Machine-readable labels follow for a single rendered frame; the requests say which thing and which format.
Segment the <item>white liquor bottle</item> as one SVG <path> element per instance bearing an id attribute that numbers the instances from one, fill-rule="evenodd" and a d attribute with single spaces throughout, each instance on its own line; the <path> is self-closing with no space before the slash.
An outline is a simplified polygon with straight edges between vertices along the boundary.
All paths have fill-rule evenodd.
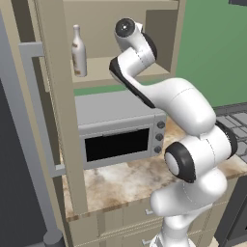
<path id="1" fill-rule="evenodd" d="M 80 26 L 73 26 L 73 41 L 71 47 L 74 74 L 79 77 L 87 75 L 86 47 L 80 37 Z"/>

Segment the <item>beige base cabinet panel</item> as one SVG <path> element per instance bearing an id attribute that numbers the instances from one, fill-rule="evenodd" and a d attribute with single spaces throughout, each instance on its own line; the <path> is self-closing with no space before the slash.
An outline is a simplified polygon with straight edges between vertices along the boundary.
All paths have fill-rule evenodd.
<path id="1" fill-rule="evenodd" d="M 111 237 L 123 226 L 121 209 L 91 215 L 69 222 L 74 247 Z"/>

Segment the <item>grey toaster oven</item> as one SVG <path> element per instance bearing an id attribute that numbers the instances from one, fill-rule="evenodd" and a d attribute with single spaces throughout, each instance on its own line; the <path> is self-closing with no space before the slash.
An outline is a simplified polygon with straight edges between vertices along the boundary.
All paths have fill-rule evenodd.
<path id="1" fill-rule="evenodd" d="M 86 170 L 161 154 L 166 114 L 151 109 L 128 91 L 75 98 L 83 168 Z M 161 133 L 163 140 L 155 135 Z"/>

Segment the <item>beige tall side panel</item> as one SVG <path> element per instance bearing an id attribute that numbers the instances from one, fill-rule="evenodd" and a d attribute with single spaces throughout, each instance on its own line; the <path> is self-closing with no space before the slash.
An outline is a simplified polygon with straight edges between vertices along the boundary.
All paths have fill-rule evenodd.
<path id="1" fill-rule="evenodd" d="M 35 0 L 73 211 L 88 211 L 63 0 Z"/>

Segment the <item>beige drawer front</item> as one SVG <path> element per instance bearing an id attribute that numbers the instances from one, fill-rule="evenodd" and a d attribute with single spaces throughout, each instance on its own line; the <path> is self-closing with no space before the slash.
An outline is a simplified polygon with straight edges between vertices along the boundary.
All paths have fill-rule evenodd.
<path id="1" fill-rule="evenodd" d="M 143 245 L 142 239 L 153 240 L 160 232 L 161 225 L 153 225 L 137 233 L 125 235 L 123 237 L 122 247 L 150 247 Z M 207 230 L 205 223 L 201 220 L 195 220 L 189 227 L 188 237 L 193 241 L 196 247 L 218 247 L 218 242 L 214 238 L 216 229 Z"/>
<path id="2" fill-rule="evenodd" d="M 225 194 L 217 200 L 213 206 L 218 206 L 220 204 L 226 204 L 235 188 L 237 182 L 237 178 L 229 178 L 228 179 L 228 187 Z M 155 214 L 147 215 L 145 209 L 151 210 L 150 199 L 141 199 L 139 201 L 134 202 L 133 204 L 125 207 L 123 209 L 123 224 L 125 226 L 136 224 L 138 222 L 149 221 L 151 219 L 157 219 Z"/>

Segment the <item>grey hob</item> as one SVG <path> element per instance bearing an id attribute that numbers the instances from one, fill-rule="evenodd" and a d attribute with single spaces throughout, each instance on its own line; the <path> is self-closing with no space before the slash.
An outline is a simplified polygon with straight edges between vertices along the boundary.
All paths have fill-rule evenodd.
<path id="1" fill-rule="evenodd" d="M 247 162 L 247 102 L 214 107 L 217 120 L 236 136 L 236 155 Z"/>

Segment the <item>dark oven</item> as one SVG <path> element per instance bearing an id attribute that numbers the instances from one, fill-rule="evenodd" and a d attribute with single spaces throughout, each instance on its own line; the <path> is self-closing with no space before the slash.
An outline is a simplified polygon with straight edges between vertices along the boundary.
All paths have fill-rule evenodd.
<path id="1" fill-rule="evenodd" d="M 214 238 L 218 247 L 234 247 L 247 241 L 247 176 L 237 180 Z"/>

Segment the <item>dark range hood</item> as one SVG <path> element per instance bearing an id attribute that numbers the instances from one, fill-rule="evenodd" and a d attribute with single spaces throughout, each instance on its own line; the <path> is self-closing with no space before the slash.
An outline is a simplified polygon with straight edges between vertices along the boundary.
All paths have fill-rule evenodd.
<path id="1" fill-rule="evenodd" d="M 247 0 L 229 0 L 229 4 L 247 7 Z"/>

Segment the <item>beige open wall cabinet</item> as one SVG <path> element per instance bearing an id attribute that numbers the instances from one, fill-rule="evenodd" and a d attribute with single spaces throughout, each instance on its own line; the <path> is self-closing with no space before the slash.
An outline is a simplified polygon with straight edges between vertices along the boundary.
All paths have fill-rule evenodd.
<path id="1" fill-rule="evenodd" d="M 73 38 L 72 26 L 78 24 L 87 51 L 88 75 L 73 76 L 73 87 L 83 89 L 116 83 L 109 72 L 109 63 L 120 54 L 114 29 L 124 17 L 141 23 L 157 48 L 156 62 L 137 79 L 154 83 L 173 77 L 185 5 L 186 0 L 64 0 L 68 40 Z"/>

